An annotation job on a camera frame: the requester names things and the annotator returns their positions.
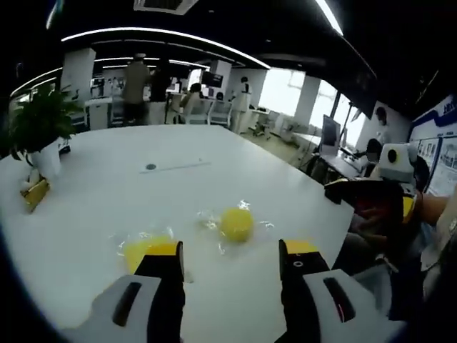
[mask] ceiling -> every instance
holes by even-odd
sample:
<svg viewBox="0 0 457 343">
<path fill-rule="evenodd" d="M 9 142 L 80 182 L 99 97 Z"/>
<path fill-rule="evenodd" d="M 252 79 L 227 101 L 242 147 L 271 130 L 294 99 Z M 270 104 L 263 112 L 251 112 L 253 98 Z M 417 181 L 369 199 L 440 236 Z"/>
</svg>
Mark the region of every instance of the ceiling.
<svg viewBox="0 0 457 343">
<path fill-rule="evenodd" d="M 415 117 L 455 91 L 451 42 L 457 33 L 457 1 L 326 1 L 344 38 L 331 28 L 315 0 L 199 0 L 183 16 L 134 11 L 134 0 L 65 0 L 49 30 L 46 19 L 54 0 L 30 1 L 26 16 L 19 12 L 26 6 L 21 2 L 14 5 L 21 16 L 8 42 L 14 46 L 7 70 L 10 92 L 61 66 L 65 51 L 87 46 L 97 52 L 97 59 L 144 52 L 262 68 L 218 46 L 170 34 L 110 32 L 61 42 L 72 34 L 118 26 L 179 31 L 225 44 L 273 67 L 304 70 L 332 83 L 364 111 L 379 99 Z"/>
</svg>

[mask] green leaves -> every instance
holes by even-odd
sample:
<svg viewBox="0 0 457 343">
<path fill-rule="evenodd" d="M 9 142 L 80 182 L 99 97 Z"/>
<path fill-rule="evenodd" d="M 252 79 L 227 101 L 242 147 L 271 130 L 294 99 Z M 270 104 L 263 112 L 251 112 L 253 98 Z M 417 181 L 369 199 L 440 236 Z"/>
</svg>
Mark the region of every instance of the green leaves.
<svg viewBox="0 0 457 343">
<path fill-rule="evenodd" d="M 10 129 L 13 150 L 41 151 L 58 137 L 70 139 L 75 130 L 69 115 L 84 109 L 69 99 L 68 91 L 51 91 L 49 85 L 39 87 L 32 101 L 15 112 Z"/>
</svg>

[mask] white table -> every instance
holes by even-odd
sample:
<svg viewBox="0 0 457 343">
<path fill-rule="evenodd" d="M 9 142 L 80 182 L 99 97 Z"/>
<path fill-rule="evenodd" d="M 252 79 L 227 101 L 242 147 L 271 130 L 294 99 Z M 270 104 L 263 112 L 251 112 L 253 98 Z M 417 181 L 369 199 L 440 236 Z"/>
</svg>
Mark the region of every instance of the white table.
<svg viewBox="0 0 457 343">
<path fill-rule="evenodd" d="M 140 173 L 148 163 L 192 160 L 208 164 Z M 124 274 L 110 235 L 147 232 L 155 224 L 172 227 L 184 242 L 184 264 L 194 278 L 185 284 L 184 341 L 273 342 L 286 329 L 277 240 L 309 239 L 332 265 L 353 214 L 299 170 L 218 126 L 79 134 L 33 214 L 19 196 L 28 171 L 10 156 L 0 161 L 0 216 L 19 275 L 58 328 L 83 322 L 94 297 Z M 242 199 L 256 221 L 275 227 L 236 256 L 221 256 L 216 236 L 196 226 L 196 214 L 220 213 Z"/>
</svg>

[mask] sleeve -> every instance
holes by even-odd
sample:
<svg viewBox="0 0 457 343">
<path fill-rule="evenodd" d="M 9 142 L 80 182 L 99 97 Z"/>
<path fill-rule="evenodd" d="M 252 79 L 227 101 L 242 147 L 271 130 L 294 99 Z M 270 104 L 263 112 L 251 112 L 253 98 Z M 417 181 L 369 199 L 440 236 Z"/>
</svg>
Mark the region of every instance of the sleeve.
<svg viewBox="0 0 457 343">
<path fill-rule="evenodd" d="M 191 93 L 187 94 L 179 103 L 180 107 L 186 107 L 187 103 L 189 102 L 189 99 L 191 98 Z"/>
<path fill-rule="evenodd" d="M 151 83 L 151 71 L 149 70 L 149 67 L 148 66 L 145 66 L 144 68 L 144 80 L 145 80 L 145 84 L 149 84 Z"/>
</svg>

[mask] display board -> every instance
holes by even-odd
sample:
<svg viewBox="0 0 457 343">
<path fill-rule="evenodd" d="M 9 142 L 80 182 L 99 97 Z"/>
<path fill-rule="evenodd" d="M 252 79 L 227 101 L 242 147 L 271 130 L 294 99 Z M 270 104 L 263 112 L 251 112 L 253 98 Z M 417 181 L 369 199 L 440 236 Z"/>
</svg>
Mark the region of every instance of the display board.
<svg viewBox="0 0 457 343">
<path fill-rule="evenodd" d="M 452 195 L 457 185 L 457 96 L 447 96 L 413 121 L 410 143 L 417 146 L 430 169 L 426 192 Z"/>
<path fill-rule="evenodd" d="M 439 144 L 439 138 L 422 139 L 418 141 L 417 155 L 422 157 L 425 162 L 427 162 L 428 168 L 430 170 L 432 170 L 433 163 L 435 162 L 436 156 L 438 155 Z"/>
<path fill-rule="evenodd" d="M 457 137 L 443 139 L 428 193 L 441 197 L 452 195 L 457 185 Z"/>
</svg>

